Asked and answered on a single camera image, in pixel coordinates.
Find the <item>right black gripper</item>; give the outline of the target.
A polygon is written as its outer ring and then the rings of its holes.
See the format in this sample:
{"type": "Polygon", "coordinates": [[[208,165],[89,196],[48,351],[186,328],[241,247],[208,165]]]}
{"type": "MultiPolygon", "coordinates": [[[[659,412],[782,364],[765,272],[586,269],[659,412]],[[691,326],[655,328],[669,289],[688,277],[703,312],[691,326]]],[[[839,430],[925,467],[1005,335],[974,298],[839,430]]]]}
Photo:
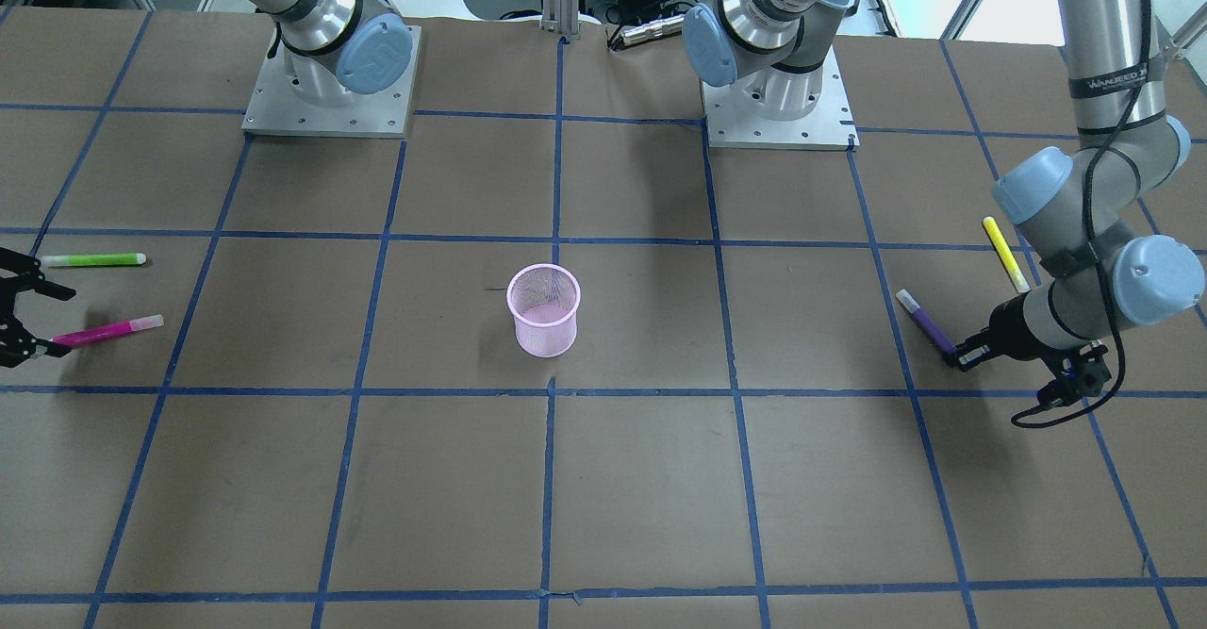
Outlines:
{"type": "Polygon", "coordinates": [[[21,292],[47,295],[56,301],[72,301],[76,290],[48,280],[41,262],[27,254],[1,247],[1,268],[11,273],[1,280],[1,366],[19,366],[40,356],[64,357],[72,346],[39,339],[16,316],[16,297],[21,292]]]}

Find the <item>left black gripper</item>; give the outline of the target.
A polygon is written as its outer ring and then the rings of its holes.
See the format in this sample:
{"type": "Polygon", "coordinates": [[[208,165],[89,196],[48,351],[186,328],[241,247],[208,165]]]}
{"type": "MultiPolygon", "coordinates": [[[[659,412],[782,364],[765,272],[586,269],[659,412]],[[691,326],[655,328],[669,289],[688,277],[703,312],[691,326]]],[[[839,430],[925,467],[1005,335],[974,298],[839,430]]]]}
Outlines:
{"type": "Polygon", "coordinates": [[[954,369],[966,372],[1001,356],[1015,361],[1046,357],[1051,346],[1039,340],[1027,324],[1027,301],[1030,295],[1018,295],[995,307],[987,326],[962,340],[962,346],[944,351],[943,362],[954,369]]]}

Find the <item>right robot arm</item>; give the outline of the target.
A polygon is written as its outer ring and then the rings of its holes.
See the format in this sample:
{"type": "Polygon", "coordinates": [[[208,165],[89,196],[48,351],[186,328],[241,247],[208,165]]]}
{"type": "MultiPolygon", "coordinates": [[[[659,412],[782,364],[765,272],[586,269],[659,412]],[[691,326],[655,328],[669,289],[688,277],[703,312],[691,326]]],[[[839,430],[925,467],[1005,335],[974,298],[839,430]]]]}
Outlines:
{"type": "MultiPolygon", "coordinates": [[[[391,101],[408,112],[410,91],[395,99],[406,78],[420,36],[384,0],[247,0],[272,16],[274,43],[266,66],[293,66],[305,109],[365,109],[391,101]]],[[[22,293],[69,302],[76,290],[46,276],[42,260],[2,247],[2,368],[14,368],[41,356],[62,359],[76,342],[41,339],[17,318],[22,293]]]]}

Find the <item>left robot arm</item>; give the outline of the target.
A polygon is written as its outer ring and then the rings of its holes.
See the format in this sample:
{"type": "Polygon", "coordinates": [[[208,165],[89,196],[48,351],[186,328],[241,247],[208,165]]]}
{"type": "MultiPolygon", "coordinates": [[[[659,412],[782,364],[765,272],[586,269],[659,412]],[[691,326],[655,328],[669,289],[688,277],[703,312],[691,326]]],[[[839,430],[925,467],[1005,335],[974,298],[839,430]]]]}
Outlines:
{"type": "Polygon", "coordinates": [[[962,371],[999,356],[1066,359],[1091,340],[1162,324],[1205,291],[1190,247],[1135,234],[1123,212],[1168,181],[1191,142],[1166,110],[1167,58],[1151,0],[1059,0],[1081,147],[1046,147],[992,190],[1049,281],[997,305],[947,355],[962,371]]]}

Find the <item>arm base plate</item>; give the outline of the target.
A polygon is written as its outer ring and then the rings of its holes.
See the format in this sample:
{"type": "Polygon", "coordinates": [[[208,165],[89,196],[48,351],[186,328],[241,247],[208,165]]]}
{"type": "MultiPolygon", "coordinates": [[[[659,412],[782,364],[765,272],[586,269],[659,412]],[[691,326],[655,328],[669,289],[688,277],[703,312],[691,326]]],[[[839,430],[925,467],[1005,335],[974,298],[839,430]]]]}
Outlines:
{"type": "Polygon", "coordinates": [[[354,93],[310,58],[279,49],[260,66],[241,130],[273,138],[367,138],[408,135],[422,28],[409,25],[413,48],[406,71],[377,93],[354,93]]]}
{"type": "Polygon", "coordinates": [[[861,140],[834,49],[806,74],[766,69],[735,85],[700,83],[711,146],[849,151],[861,140]]]}

